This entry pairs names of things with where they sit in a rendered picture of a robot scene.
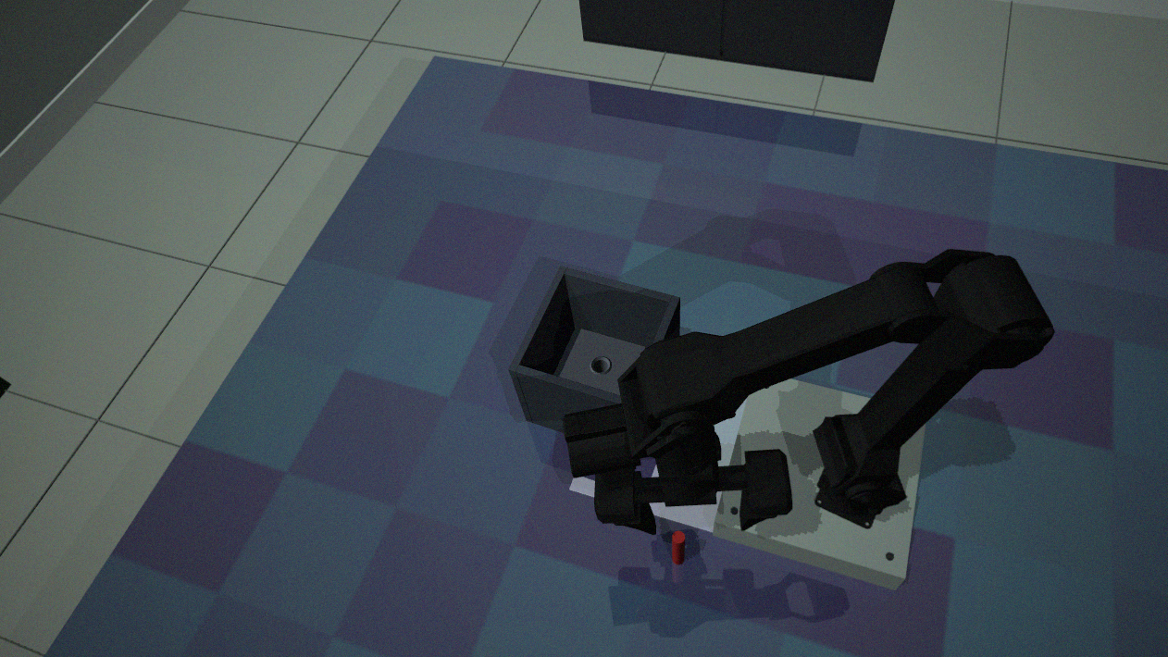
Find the red peg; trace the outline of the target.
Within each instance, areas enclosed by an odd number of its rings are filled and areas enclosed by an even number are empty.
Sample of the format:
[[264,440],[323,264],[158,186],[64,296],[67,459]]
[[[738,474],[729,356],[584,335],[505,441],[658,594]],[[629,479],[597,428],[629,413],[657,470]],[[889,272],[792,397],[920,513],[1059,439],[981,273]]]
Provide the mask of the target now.
[[684,533],[675,531],[672,535],[672,560],[674,563],[684,562]]

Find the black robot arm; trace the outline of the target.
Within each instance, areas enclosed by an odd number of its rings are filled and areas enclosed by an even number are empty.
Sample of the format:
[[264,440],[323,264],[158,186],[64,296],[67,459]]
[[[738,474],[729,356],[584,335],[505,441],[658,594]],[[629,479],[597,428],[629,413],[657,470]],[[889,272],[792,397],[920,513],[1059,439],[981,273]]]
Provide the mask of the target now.
[[[927,282],[941,283],[936,298]],[[864,408],[826,416],[813,430],[823,465],[815,505],[870,528],[883,509],[908,498],[901,447],[981,369],[1013,369],[1054,336],[1011,256],[948,249],[925,264],[897,261],[731,334],[653,343],[618,379],[621,403],[563,417],[572,477],[638,466],[645,457],[690,469],[715,444],[721,461],[714,426],[751,393],[887,343],[918,343]]]

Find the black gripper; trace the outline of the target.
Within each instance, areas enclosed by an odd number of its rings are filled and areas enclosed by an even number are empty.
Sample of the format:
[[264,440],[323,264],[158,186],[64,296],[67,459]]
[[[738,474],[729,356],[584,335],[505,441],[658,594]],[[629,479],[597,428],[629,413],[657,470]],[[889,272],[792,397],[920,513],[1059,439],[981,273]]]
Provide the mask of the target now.
[[659,477],[642,477],[637,466],[596,473],[595,509],[603,524],[656,535],[651,503],[716,504],[716,493],[728,490],[741,490],[741,530],[792,510],[788,457],[780,450],[746,451],[745,465],[718,466],[715,444],[712,456],[690,469],[655,462]]

